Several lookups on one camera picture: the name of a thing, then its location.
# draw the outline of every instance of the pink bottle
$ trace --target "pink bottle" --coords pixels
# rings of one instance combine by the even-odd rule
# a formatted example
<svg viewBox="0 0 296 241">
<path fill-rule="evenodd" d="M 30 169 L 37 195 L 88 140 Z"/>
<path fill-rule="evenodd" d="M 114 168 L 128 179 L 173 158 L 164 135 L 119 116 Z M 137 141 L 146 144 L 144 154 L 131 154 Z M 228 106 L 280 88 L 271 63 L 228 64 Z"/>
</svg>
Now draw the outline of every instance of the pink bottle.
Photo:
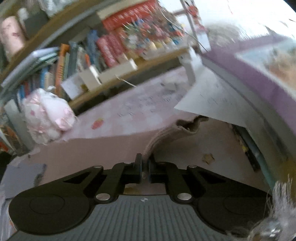
<svg viewBox="0 0 296 241">
<path fill-rule="evenodd" d="M 10 16 L 1 23 L 0 41 L 5 46 L 9 59 L 24 47 L 25 37 L 15 16 Z"/>
</svg>

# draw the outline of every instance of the red decoration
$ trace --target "red decoration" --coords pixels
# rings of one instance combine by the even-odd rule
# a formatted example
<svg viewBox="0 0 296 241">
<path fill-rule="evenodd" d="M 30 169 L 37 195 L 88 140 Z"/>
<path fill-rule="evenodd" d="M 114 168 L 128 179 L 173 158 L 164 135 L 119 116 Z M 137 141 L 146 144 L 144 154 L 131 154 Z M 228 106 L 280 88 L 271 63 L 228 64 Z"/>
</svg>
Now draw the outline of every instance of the red decoration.
<svg viewBox="0 0 296 241">
<path fill-rule="evenodd" d="M 146 2 L 128 7 L 117 13 L 114 13 L 110 17 L 102 21 L 104 27 L 108 31 L 112 31 L 116 28 L 122 27 L 123 24 L 131 23 L 132 19 L 137 20 L 139 18 L 145 18 L 150 15 L 150 11 L 153 11 L 157 6 L 156 0 L 148 0 Z"/>
</svg>

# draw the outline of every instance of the silver screw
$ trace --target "silver screw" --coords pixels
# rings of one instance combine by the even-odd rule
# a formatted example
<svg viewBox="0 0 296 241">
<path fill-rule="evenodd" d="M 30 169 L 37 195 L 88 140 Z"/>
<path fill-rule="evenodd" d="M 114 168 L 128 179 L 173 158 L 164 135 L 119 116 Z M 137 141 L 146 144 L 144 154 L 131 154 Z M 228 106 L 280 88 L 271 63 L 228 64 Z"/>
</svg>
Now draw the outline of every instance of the silver screw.
<svg viewBox="0 0 296 241">
<path fill-rule="evenodd" d="M 187 201 L 192 198 L 192 196 L 189 193 L 179 193 L 177 196 L 178 199 Z"/>
<path fill-rule="evenodd" d="M 110 199 L 110 195 L 108 193 L 100 193 L 98 195 L 96 195 L 96 199 L 100 200 L 100 201 L 107 201 Z"/>
</svg>

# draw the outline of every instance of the gray cloth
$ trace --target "gray cloth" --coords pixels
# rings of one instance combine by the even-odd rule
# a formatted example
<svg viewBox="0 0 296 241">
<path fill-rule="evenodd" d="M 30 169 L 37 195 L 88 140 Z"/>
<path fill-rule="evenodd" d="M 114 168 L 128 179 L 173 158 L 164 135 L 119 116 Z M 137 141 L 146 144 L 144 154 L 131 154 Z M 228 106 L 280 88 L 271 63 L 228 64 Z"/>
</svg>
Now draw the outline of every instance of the gray cloth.
<svg viewBox="0 0 296 241">
<path fill-rule="evenodd" d="M 39 184 L 45 172 L 45 164 L 20 163 L 18 167 L 7 165 L 1 184 L 5 198 L 14 198 L 19 193 Z"/>
</svg>

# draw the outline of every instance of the pink bow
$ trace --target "pink bow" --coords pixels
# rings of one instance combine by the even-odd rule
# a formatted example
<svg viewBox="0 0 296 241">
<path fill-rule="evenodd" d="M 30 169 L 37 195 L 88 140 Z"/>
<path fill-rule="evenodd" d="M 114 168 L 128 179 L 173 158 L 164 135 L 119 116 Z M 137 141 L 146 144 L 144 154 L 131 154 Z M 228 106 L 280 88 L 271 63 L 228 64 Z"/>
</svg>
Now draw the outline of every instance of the pink bow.
<svg viewBox="0 0 296 241">
<path fill-rule="evenodd" d="M 65 116 L 63 118 L 57 119 L 55 122 L 62 131 L 67 131 L 73 127 L 72 124 L 69 124 L 68 120 L 74 117 L 74 113 L 68 108 L 64 109 L 64 113 Z"/>
</svg>

